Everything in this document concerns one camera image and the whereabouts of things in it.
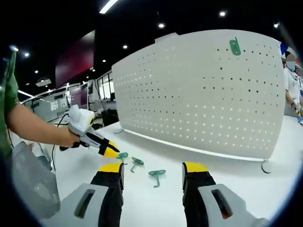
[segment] green plastic hook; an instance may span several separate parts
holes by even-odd
[[[137,159],[135,157],[132,157],[133,161],[134,161],[134,166],[131,168],[131,172],[134,173],[134,167],[135,166],[142,166],[144,165],[144,162],[140,159]]]
[[[123,160],[123,158],[125,158],[125,157],[128,157],[128,153],[127,152],[124,152],[124,153],[119,153],[119,155],[118,155],[118,159],[121,159],[121,161],[124,163],[124,160]]]
[[[160,187],[160,181],[159,181],[159,175],[165,174],[166,170],[162,169],[162,170],[155,170],[155,171],[150,171],[148,174],[151,176],[156,176],[157,179],[157,185],[154,186],[154,188],[159,188]]]

